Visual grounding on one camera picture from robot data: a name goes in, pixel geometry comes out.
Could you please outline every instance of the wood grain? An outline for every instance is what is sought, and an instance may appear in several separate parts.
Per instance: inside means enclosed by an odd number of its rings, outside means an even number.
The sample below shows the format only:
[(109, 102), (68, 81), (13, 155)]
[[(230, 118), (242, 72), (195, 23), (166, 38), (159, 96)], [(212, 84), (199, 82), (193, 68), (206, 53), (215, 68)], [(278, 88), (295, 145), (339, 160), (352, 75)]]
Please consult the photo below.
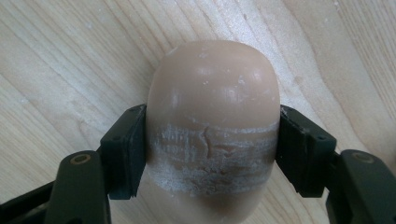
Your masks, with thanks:
[[(394, 1), (0, 2), (0, 203), (53, 180), (66, 155), (96, 149), (127, 108), (147, 101), (163, 55), (198, 39), (255, 47), (281, 103), (396, 174)], [(111, 202), (113, 223), (164, 223), (144, 175), (138, 197)], [(328, 223), (275, 166), (245, 223)]]

